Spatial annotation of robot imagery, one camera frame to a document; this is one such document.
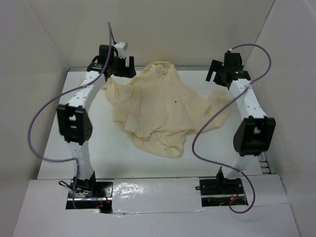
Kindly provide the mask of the cream yellow jacket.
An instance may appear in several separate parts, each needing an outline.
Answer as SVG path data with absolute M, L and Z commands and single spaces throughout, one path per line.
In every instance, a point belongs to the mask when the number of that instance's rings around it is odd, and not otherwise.
M 178 158 L 187 133 L 198 133 L 229 101 L 217 90 L 206 99 L 184 84 L 170 62 L 148 64 L 130 83 L 112 78 L 102 90 L 112 104 L 113 122 L 148 153 Z

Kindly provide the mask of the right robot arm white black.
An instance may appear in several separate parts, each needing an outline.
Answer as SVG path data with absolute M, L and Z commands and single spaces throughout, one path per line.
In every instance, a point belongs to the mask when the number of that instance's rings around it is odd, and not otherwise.
M 276 121 L 261 108 L 250 84 L 250 75 L 242 65 L 239 53 L 227 51 L 224 61 L 213 60 L 206 81 L 226 87 L 236 98 L 241 123 L 233 136 L 233 148 L 238 156 L 228 167 L 220 167 L 215 187 L 222 194 L 236 190 L 241 172 L 252 160 L 268 150 Z

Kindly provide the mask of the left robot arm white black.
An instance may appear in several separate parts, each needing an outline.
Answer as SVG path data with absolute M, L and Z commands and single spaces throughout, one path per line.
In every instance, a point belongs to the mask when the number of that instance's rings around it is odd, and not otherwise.
M 59 104 L 56 109 L 59 132 L 67 142 L 72 158 L 76 160 L 71 188 L 86 197 L 97 193 L 95 172 L 88 149 L 88 141 L 93 132 L 88 111 L 110 76 L 132 78 L 136 75 L 134 58 L 124 55 L 127 48 L 125 42 L 116 42 L 113 46 L 101 45 L 99 54 L 87 67 L 80 89 L 66 104 Z

